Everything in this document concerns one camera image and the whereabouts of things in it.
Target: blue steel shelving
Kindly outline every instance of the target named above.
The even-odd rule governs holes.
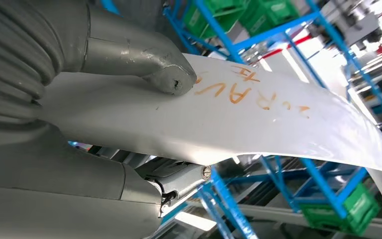
[[[243,238],[258,239],[250,223],[238,208],[235,199],[230,194],[226,184],[223,182],[216,169],[212,168],[211,179],[197,188],[196,195],[200,198],[201,204],[208,214],[217,222],[217,228],[223,238],[233,239],[235,237],[232,235],[229,227],[223,220],[222,215],[215,206],[220,208],[221,212],[227,217],[231,224],[238,229]],[[162,226],[171,221],[177,213],[187,206],[187,202],[177,205],[171,212],[163,217]]]
[[[350,64],[354,65],[357,70],[359,70],[362,78],[371,86],[372,93],[378,98],[379,102],[382,105],[382,92],[371,80],[371,77],[364,72],[362,69],[362,66],[358,62],[355,55],[348,49],[346,44],[344,43],[343,39],[340,37],[340,35],[336,32],[336,30],[332,27],[331,24],[327,22],[325,17],[321,14],[320,9],[317,7],[317,5],[312,0],[306,0],[307,4],[311,8],[311,13],[300,17],[299,19],[293,20],[291,22],[285,23],[281,26],[278,26],[274,29],[271,29],[269,31],[263,32],[259,35],[256,35],[254,37],[251,37],[247,40],[244,40],[242,42],[233,44],[232,41],[229,39],[229,37],[226,35],[225,32],[223,32],[223,29],[219,25],[219,23],[214,19],[214,17],[211,15],[211,12],[208,10],[208,8],[205,6],[204,0],[189,0],[186,6],[185,11],[189,8],[190,4],[195,4],[195,6],[200,11],[201,15],[206,19],[210,27],[213,28],[213,30],[216,32],[217,37],[223,42],[224,47],[227,49],[229,54],[225,54],[223,52],[220,52],[217,48],[214,46],[208,44],[205,42],[204,39],[200,39],[189,32],[184,27],[183,19],[178,19],[177,15],[181,6],[181,1],[176,0],[176,4],[174,5],[174,8],[171,9],[170,7],[167,7],[164,9],[164,15],[168,19],[168,21],[173,26],[174,30],[177,32],[178,36],[180,37],[181,41],[184,43],[186,48],[189,50],[192,54],[200,55],[199,50],[193,46],[193,42],[198,42],[205,48],[216,51],[219,54],[225,56],[228,60],[234,61],[237,63],[244,64],[244,61],[241,59],[239,52],[241,50],[245,50],[250,48],[253,44],[258,44],[262,41],[267,40],[269,37],[282,34],[282,36],[285,37],[285,39],[290,43],[290,45],[293,47],[293,49],[296,51],[297,55],[301,58],[301,60],[306,64],[308,70],[312,74],[315,81],[323,88],[327,88],[314,68],[309,63],[308,59],[313,57],[314,55],[305,58],[303,53],[298,49],[298,47],[293,42],[292,38],[287,34],[287,30],[294,27],[300,27],[302,23],[310,24],[312,21],[316,21],[318,24],[321,24],[325,30],[328,32],[328,34],[331,36],[332,42],[335,43],[338,48],[342,51],[346,61],[347,65]],[[348,70],[345,70],[345,75],[348,78],[350,77],[348,74]],[[330,171],[331,168],[335,168],[336,163],[325,163],[321,167],[317,168],[313,161],[307,158],[301,158],[300,161],[305,165],[304,170],[299,170],[296,172],[285,172],[282,171],[280,165],[280,157],[276,156],[275,161],[276,165],[278,166],[278,170],[275,170],[270,165],[270,160],[267,158],[261,156],[260,161],[266,168],[268,174],[267,175],[258,175],[258,176],[251,176],[249,178],[245,179],[234,179],[229,182],[238,182],[238,181],[246,181],[248,180],[255,180],[255,181],[264,181],[264,180],[272,180],[276,187],[280,190],[280,192],[283,194],[285,199],[288,201],[291,208],[294,210],[294,212],[299,212],[299,203],[312,203],[312,204],[330,204],[332,208],[335,210],[337,215],[344,219],[347,216],[347,210],[343,207],[343,202],[346,200],[346,198],[353,192],[355,187],[363,180],[363,178],[367,175],[367,171],[365,168],[359,168],[357,169],[350,169],[350,170],[341,170],[341,171]],[[350,179],[347,181],[347,183],[342,187],[340,190],[332,189],[328,183],[327,183],[327,176],[333,176],[340,173],[339,175],[350,175]],[[309,175],[309,179],[294,193],[292,194],[285,185],[285,178],[288,177],[297,177],[300,175]],[[236,203],[234,202],[233,198],[230,196],[230,193],[226,189],[226,186],[222,179],[218,176],[216,171],[213,171],[213,177],[211,180],[211,183],[217,188],[218,195],[220,198],[222,198],[223,203],[227,205],[227,211],[229,210],[231,212],[230,215],[227,215],[229,220],[232,221],[232,224],[236,226],[242,233],[245,235],[246,238],[252,238],[252,236],[255,236],[253,234],[251,227],[249,227],[248,222],[246,221],[245,217],[242,216],[240,213]],[[319,191],[324,195],[322,198],[314,198],[314,197],[303,197],[304,193],[308,191],[310,188],[312,188],[314,185],[316,185],[319,189]],[[203,194],[211,195],[212,198],[216,198],[213,194],[210,193],[210,187],[209,186],[201,186],[198,190],[198,193],[200,196]],[[206,197],[201,197],[203,201],[207,200]],[[222,204],[222,202],[219,202],[218,199],[215,199],[215,201],[218,202],[219,205]]]

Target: gray robotic arm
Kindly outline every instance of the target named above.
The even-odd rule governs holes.
[[[172,95],[196,80],[170,40],[81,0],[0,0],[0,238],[150,235],[162,193],[189,190],[174,190],[175,170],[144,170],[149,183],[128,165],[71,148],[38,120],[36,100],[61,71],[136,75]]]

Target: metal bolt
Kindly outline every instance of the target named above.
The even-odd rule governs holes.
[[[208,180],[210,178],[210,176],[211,176],[211,168],[210,168],[210,166],[205,166],[203,168],[203,170],[202,170],[202,174],[201,175],[202,175],[202,178],[204,180]]]

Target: bright window light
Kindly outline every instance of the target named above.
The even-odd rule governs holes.
[[[232,156],[232,159],[233,161],[236,163],[236,164],[239,164],[239,158],[237,156]]]
[[[304,73],[302,72],[302,70],[301,70],[301,68],[298,66],[298,64],[295,62],[295,60],[292,58],[292,56],[290,55],[290,53],[289,53],[286,49],[283,49],[282,54],[284,55],[285,59],[289,62],[290,66],[291,66],[292,69],[295,71],[295,73],[298,75],[299,79],[300,79],[302,82],[309,83],[309,80],[308,80],[307,77],[304,75]]]
[[[260,64],[261,66],[266,70],[266,71],[270,71],[272,72],[272,69],[270,68],[270,66],[267,64],[267,61],[265,59],[261,59],[260,60]]]
[[[256,160],[256,159],[259,159],[261,156],[261,154],[255,154],[252,158],[252,160]]]
[[[335,79],[343,87],[347,87],[348,84],[349,84],[348,81],[345,78],[345,75],[343,75],[343,73],[341,71],[336,73]]]
[[[364,88],[360,89],[359,91],[357,91],[357,94],[361,93],[361,92],[364,92],[364,91],[367,91],[371,89],[371,86],[365,86]]]
[[[208,231],[216,225],[216,222],[212,220],[198,217],[196,215],[185,212],[179,212],[178,214],[176,214],[175,219],[183,223],[189,224],[193,227],[196,227],[198,229],[201,229],[203,231]]]

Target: white plastic panel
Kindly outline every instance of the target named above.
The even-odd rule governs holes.
[[[69,139],[210,165],[268,153],[382,170],[382,133],[341,97],[285,75],[187,55],[199,83],[184,96],[137,77],[64,73],[43,119]]]

